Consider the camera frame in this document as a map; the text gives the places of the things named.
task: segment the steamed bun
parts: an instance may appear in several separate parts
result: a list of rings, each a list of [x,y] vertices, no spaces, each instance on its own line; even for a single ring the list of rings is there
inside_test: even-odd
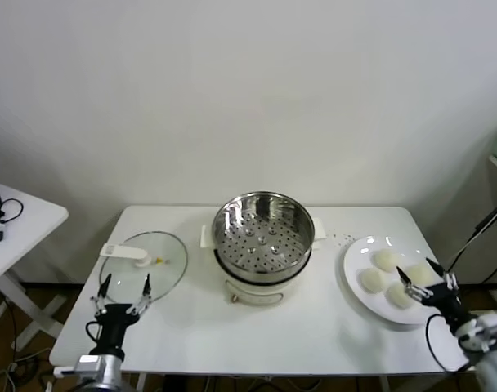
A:
[[[388,301],[394,306],[406,310],[415,304],[415,301],[405,294],[405,286],[401,282],[392,284],[386,292]]]
[[[394,272],[400,262],[399,254],[390,249],[382,249],[374,253],[374,263],[385,272]]]
[[[361,286],[372,294],[382,292],[387,286],[384,273],[377,268],[367,268],[360,272]]]
[[[432,270],[426,263],[412,265],[406,269],[406,274],[413,284],[420,287],[430,286],[435,281]]]

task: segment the stainless steel steamer basket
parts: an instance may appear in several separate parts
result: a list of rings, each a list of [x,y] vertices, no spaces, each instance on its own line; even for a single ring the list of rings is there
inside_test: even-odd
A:
[[[241,282],[270,286],[284,283],[307,265],[314,224],[304,206],[272,192],[233,198],[213,222],[220,266]]]

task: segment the white plate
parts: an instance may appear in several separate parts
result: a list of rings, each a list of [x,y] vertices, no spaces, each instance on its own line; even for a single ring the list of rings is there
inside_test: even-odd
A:
[[[391,274],[385,272],[387,289],[384,292],[370,294],[360,285],[358,281],[359,273],[364,269],[375,267],[373,263],[374,253],[381,249],[391,249],[400,254],[400,267],[403,270],[406,270],[411,265],[426,262],[425,257],[427,255],[422,254],[419,250],[407,247],[403,242],[395,238],[369,236],[358,239],[348,248],[343,260],[343,269],[350,289],[367,308],[387,320],[405,325],[425,324],[428,316],[436,313],[435,309],[418,303],[407,310],[402,310],[391,304],[385,297],[386,290],[394,282],[401,281],[397,270]],[[435,283],[438,283],[440,278],[433,271],[432,275],[436,280]]]

